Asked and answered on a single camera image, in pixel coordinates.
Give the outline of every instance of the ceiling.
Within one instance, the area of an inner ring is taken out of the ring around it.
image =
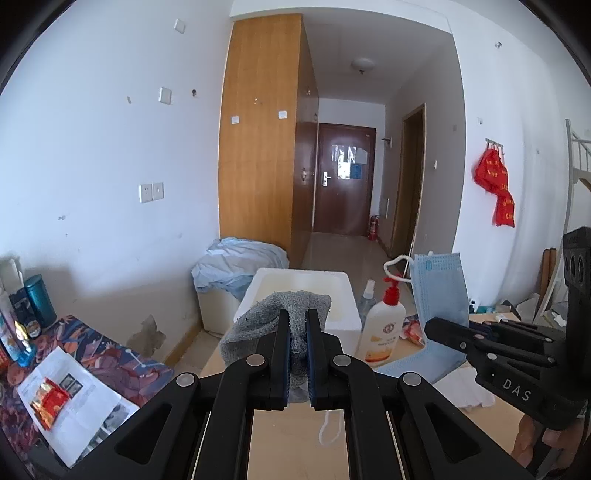
[[[412,20],[352,9],[302,11],[321,98],[388,102],[449,33]],[[357,57],[376,67],[361,75]]]

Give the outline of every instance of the fire extinguisher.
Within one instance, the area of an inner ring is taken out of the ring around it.
[[[369,219],[369,233],[368,238],[375,242],[378,239],[378,226],[379,226],[379,217],[374,215]]]

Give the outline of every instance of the doorway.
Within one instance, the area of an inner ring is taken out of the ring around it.
[[[320,124],[314,231],[367,234],[375,128]]]
[[[390,251],[392,257],[411,255],[423,195],[426,145],[425,104],[402,119],[402,149],[398,197]]]

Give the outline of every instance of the surgical face mask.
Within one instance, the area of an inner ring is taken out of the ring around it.
[[[411,280],[391,274],[388,266],[408,260]],[[468,295],[460,254],[406,255],[386,262],[386,274],[398,281],[413,285],[418,320],[423,332],[425,324],[433,317],[468,326]],[[466,361],[466,355],[424,336],[425,347],[414,355],[402,358],[376,369],[376,372],[400,377],[406,372],[416,372],[434,384]]]

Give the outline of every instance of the ceiling light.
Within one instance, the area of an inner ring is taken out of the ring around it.
[[[370,72],[375,68],[375,62],[365,57],[359,57],[351,62],[351,67],[363,75],[365,72]]]

